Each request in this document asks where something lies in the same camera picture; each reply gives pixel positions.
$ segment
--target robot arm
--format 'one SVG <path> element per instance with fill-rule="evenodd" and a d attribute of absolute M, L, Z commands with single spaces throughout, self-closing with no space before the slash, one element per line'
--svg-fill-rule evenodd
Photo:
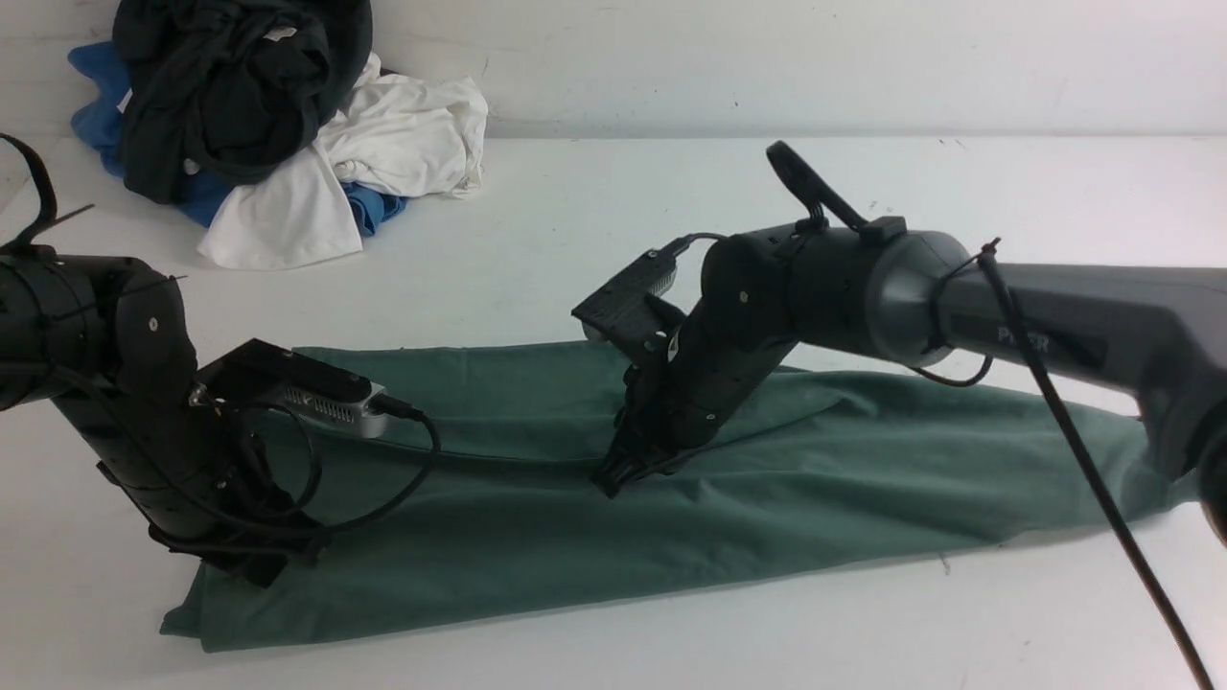
<path fill-rule="evenodd" d="M 702 298 L 682 318 L 643 289 L 671 273 L 672 246 L 574 311 L 632 360 L 594 475 L 610 496 L 676 471 L 800 343 L 909 367 L 955 347 L 1021 361 L 989 281 L 957 241 L 909 232 L 901 217 L 866 222 L 787 146 L 768 155 L 810 219 L 718 242 Z M 829 227 L 820 203 L 849 227 Z M 1134 395 L 1153 462 L 1172 476 L 1200 468 L 1207 505 L 1227 512 L 1227 469 L 1215 460 L 1227 444 L 1227 270 L 999 268 L 1047 367 Z"/>
<path fill-rule="evenodd" d="M 312 519 L 304 508 L 319 486 L 319 457 L 312 449 L 307 485 L 292 497 L 272 476 L 253 413 L 292 415 L 308 442 L 304 420 L 375 437 L 389 417 L 411 419 L 438 452 L 434 426 L 356 373 L 259 340 L 196 371 L 174 279 L 133 258 L 60 257 L 32 244 L 58 222 L 55 198 L 38 156 L 13 144 L 43 210 L 0 248 L 0 410 L 50 399 L 155 541 L 267 587 L 290 560 L 313 562 L 334 534 L 378 519 L 421 485 L 429 459 L 371 513 Z"/>

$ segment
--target white tabletop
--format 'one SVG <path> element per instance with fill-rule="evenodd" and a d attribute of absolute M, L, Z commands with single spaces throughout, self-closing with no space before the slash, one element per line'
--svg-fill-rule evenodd
<path fill-rule="evenodd" d="M 213 269 L 201 228 L 107 177 L 75 141 L 48 153 L 61 253 L 139 257 L 188 275 L 201 362 L 249 338 L 355 349 L 579 336 L 571 308 L 638 253 L 694 231 L 800 217 L 769 141 L 494 140 L 486 189 L 428 199 L 357 257 L 287 273 Z M 1227 265 L 1227 140 L 793 141 L 864 215 L 903 214 L 1002 262 Z M 29 189 L 0 214 L 32 217 Z M 688 308 L 699 252 L 670 295 Z M 810 368 L 897 367 L 799 349 Z M 953 357 L 939 371 L 974 371 Z M 1033 390 L 1018 367 L 996 386 Z M 1130 413 L 1061 382 L 1069 399 Z M 0 686 L 59 688 L 1193 688 L 1110 535 L 448 626 L 339 645 L 204 654 L 161 637 L 196 562 L 145 535 L 128 500 L 47 403 L 0 415 Z M 1139 528 L 1212 673 L 1227 683 L 1227 550 L 1185 506 Z"/>

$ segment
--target white wall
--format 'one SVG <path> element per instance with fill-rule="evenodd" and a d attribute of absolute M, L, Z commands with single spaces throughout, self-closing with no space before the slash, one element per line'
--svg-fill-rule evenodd
<path fill-rule="evenodd" d="M 59 134 L 118 0 L 0 9 L 0 128 Z M 1223 0 L 373 0 L 494 135 L 1227 134 Z"/>

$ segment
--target green pants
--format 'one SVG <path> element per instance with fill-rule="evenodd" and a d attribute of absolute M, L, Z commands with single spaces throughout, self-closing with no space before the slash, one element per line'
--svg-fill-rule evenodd
<path fill-rule="evenodd" d="M 1103 518 L 1033 395 L 918 377 L 782 371 L 674 476 L 605 498 L 588 483 L 614 433 L 627 363 L 584 343 L 314 357 L 426 410 L 444 454 L 382 522 L 336 538 L 267 591 L 201 567 L 162 631 L 206 651 L 347 640 L 881 559 L 973 549 Z M 1145 462 L 1131 419 L 1074 406 L 1130 518 L 1191 500 Z M 288 421 L 263 428 L 279 483 L 306 476 Z M 384 502 L 420 467 L 426 433 L 319 432 L 331 523 Z"/>

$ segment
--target black strap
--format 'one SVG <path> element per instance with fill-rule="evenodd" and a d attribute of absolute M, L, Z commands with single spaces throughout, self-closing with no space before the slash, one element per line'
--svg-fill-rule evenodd
<path fill-rule="evenodd" d="M 29 177 L 34 180 L 34 189 L 38 190 L 38 217 L 26 230 L 17 233 L 17 237 L 10 239 L 4 247 L 0 247 L 0 253 L 11 254 L 15 250 L 28 247 L 38 233 L 50 227 L 55 221 L 55 215 L 59 212 L 59 206 L 55 201 L 55 189 L 52 188 L 52 176 L 47 173 L 47 165 L 38 153 L 25 141 L 7 134 L 0 133 L 0 139 L 12 144 L 13 149 L 21 152 L 21 156 L 26 160 L 26 166 L 29 168 Z"/>

